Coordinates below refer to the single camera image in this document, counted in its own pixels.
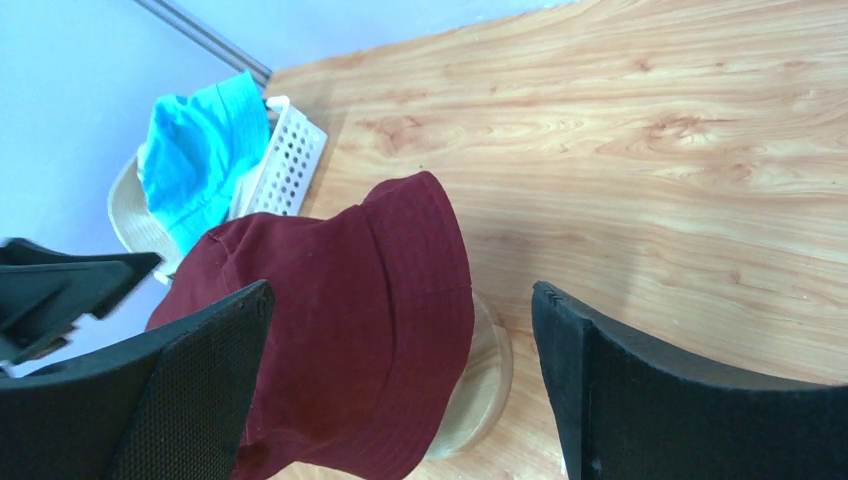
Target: maroon cloth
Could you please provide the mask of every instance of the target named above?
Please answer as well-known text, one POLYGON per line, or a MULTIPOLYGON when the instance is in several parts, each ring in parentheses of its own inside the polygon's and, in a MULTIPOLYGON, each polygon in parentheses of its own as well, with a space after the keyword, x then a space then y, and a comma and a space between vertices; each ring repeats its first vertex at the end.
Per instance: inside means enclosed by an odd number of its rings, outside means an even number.
POLYGON ((405 477, 435 437, 474 329, 468 259, 438 181, 382 183, 330 220, 255 214, 210 230, 148 329, 259 279, 276 306, 232 478, 265 480, 295 461, 405 477))

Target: white plastic basket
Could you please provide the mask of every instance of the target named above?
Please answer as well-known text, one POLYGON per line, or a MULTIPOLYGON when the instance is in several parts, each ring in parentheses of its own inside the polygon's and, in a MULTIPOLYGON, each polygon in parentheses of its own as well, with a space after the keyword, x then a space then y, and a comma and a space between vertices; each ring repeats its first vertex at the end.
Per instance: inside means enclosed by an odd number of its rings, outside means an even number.
POLYGON ((327 145, 327 134, 286 96, 271 97, 266 104, 280 119, 248 192, 250 200, 239 216, 256 212, 297 215, 327 145))

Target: wooden tabletop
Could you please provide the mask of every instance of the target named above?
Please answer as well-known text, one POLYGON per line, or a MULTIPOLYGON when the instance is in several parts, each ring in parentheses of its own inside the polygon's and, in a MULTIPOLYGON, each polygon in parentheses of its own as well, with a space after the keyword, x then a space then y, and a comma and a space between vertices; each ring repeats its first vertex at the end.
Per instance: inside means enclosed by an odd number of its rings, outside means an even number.
POLYGON ((584 0, 280 71, 267 94, 329 133, 304 215, 432 171, 508 327, 500 424, 411 478, 565 477, 536 280, 719 361, 848 381, 848 3, 584 0))

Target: white wall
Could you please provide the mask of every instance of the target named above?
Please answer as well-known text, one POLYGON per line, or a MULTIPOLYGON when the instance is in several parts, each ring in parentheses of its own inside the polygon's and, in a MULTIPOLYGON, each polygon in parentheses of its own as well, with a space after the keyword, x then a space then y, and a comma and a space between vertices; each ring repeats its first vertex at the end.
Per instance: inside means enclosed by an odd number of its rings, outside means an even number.
MULTIPOLYGON (((154 100, 234 73, 128 0, 0 2, 0 237, 125 251, 106 197, 154 100)), ((108 320, 83 319, 68 348, 15 373, 141 332, 164 293, 148 280, 108 320)))
POLYGON ((173 2, 266 66, 280 69, 569 0, 173 2))

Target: light blue fabric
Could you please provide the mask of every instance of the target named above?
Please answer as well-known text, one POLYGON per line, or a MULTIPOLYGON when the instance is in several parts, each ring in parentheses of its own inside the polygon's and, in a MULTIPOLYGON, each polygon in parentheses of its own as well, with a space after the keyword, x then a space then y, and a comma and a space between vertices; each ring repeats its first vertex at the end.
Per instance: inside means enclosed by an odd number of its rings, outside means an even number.
POLYGON ((265 105, 247 72, 156 102, 141 186, 183 254, 224 221, 238 178, 262 160, 269 140, 265 105))

